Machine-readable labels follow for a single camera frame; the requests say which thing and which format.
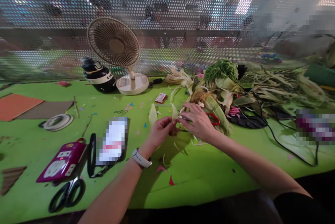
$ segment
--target hand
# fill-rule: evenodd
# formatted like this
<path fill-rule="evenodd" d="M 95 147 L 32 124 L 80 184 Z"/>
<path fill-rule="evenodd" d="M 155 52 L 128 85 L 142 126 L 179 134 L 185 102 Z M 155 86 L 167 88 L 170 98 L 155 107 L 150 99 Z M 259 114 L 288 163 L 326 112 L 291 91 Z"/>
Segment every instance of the hand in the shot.
<path fill-rule="evenodd" d="M 178 129 L 177 121 L 172 122 L 172 117 L 163 117 L 157 120 L 151 127 L 150 134 L 139 149 L 144 158 L 149 158 L 151 154 L 165 141 L 168 135 L 176 136 Z"/>
<path fill-rule="evenodd" d="M 185 128 L 197 138 L 212 144 L 216 139 L 216 134 L 220 133 L 217 131 L 209 120 L 209 117 L 201 109 L 198 104 L 195 103 L 185 103 L 183 104 L 186 108 L 189 108 L 189 112 L 182 112 L 180 115 L 190 121 L 179 118 L 178 122 L 181 123 Z"/>

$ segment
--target orange paper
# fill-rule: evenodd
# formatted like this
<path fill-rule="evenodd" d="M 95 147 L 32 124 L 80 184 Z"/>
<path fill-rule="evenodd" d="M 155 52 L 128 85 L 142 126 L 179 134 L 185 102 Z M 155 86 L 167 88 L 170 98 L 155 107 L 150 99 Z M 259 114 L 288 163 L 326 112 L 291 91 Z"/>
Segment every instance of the orange paper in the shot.
<path fill-rule="evenodd" d="M 5 96 L 0 99 L 0 121 L 12 121 L 42 102 L 44 100 L 18 94 Z"/>

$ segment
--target perforated metal screen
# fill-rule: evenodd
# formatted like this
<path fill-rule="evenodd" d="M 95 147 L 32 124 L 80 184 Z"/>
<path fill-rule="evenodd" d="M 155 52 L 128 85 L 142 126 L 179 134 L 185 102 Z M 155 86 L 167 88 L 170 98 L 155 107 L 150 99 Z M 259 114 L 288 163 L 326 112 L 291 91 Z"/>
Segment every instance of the perforated metal screen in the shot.
<path fill-rule="evenodd" d="M 80 59 L 86 56 L 100 60 L 116 76 L 126 74 L 124 68 L 99 59 L 87 42 L 88 24 L 103 16 L 124 22 L 138 36 L 140 56 L 133 68 L 146 75 L 165 75 L 172 66 L 197 72 L 220 58 L 249 68 L 296 67 L 302 61 L 282 42 L 310 36 L 316 6 L 333 4 L 334 0 L 0 0 L 0 80 L 83 79 Z"/>

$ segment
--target fan grille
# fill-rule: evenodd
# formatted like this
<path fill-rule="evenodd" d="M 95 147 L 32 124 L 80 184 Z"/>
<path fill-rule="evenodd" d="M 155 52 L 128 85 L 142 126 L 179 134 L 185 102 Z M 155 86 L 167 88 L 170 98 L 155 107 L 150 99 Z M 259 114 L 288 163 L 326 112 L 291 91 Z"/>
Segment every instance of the fan grille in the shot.
<path fill-rule="evenodd" d="M 114 66 L 130 66 L 139 57 L 140 47 L 135 34 L 116 19 L 102 17 L 93 20 L 87 38 L 94 52 Z"/>

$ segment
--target green yarn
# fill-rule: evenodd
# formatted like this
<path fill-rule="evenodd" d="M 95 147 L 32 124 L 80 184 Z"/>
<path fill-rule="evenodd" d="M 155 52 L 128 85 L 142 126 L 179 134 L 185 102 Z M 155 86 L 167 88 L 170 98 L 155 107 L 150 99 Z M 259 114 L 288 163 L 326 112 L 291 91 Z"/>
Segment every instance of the green yarn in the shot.
<path fill-rule="evenodd" d="M 229 59 L 220 59 L 206 69 L 204 80 L 213 81 L 215 78 L 226 77 L 229 77 L 232 81 L 236 81 L 238 77 L 237 67 Z"/>

